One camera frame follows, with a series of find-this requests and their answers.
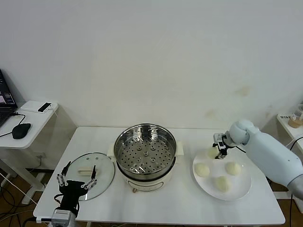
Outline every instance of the computer mouse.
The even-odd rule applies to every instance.
[[[30,128],[30,123],[19,124],[13,128],[12,135],[14,139],[22,139],[27,135]]]

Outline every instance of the jar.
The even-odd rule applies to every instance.
[[[297,109],[289,118],[288,124],[295,129],[303,125],[303,104],[297,106]]]

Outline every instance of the pot handle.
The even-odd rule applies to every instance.
[[[109,157],[112,162],[116,161],[115,154],[114,154],[114,144],[109,145],[108,151],[107,151],[107,157]]]
[[[176,164],[181,163],[183,156],[184,156],[183,144],[181,141],[178,141],[177,142],[177,152],[176,152]]]

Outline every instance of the wooden floor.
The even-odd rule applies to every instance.
[[[47,183],[48,180],[50,179],[51,174],[46,174],[44,179],[43,179],[43,183]],[[25,182],[21,177],[17,176],[16,178],[11,178],[12,182],[18,186],[22,191],[26,192],[29,189],[29,184],[27,182]],[[287,189],[281,185],[272,183],[271,187],[273,189],[273,191],[287,191]],[[5,189],[7,189],[9,192],[11,192],[11,194],[14,196],[15,199],[15,205],[20,205],[23,206],[21,204],[21,200],[23,198],[23,194],[18,191],[14,186],[12,186],[10,183],[7,183],[4,186]],[[37,192],[34,195],[34,200],[38,201],[40,196],[41,196],[41,192]],[[18,227],[19,223],[18,223],[18,219],[17,216],[14,215],[12,217],[9,217],[9,214],[7,215],[3,215],[2,213],[4,212],[14,212],[14,213],[18,213],[18,212],[23,212],[24,213],[20,213],[19,219],[21,222],[21,225],[23,224],[24,220],[32,217],[33,216],[33,211],[35,209],[35,204],[31,204],[29,206],[26,207],[21,207],[21,208],[14,208],[11,205],[9,205],[4,199],[3,196],[5,196],[5,198],[7,199],[8,202],[13,204],[13,199],[10,196],[10,194],[3,190],[3,194],[0,195],[0,227]],[[284,216],[286,218],[286,222],[285,224],[281,225],[280,227],[288,227],[289,226],[289,208],[290,208],[290,200],[280,200],[278,201],[281,207],[281,210],[284,213]],[[86,222],[77,222],[77,224],[79,224],[80,227],[85,227],[86,226]],[[117,223],[92,223],[91,226],[92,227],[119,227],[121,224],[117,224]],[[45,227],[45,224],[37,224],[34,222],[28,222],[26,227]],[[123,227],[165,227],[165,226],[160,226],[160,225],[137,225],[136,224],[125,224],[123,225]],[[295,202],[293,202],[293,207],[292,207],[292,227],[303,227],[303,214],[301,214],[295,204]]]

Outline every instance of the glass lid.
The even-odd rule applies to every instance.
[[[102,153],[88,153],[74,160],[68,168],[65,179],[89,182],[92,170],[96,166],[97,184],[81,196],[79,201],[86,201],[102,194],[112,183],[115,166],[109,157]]]

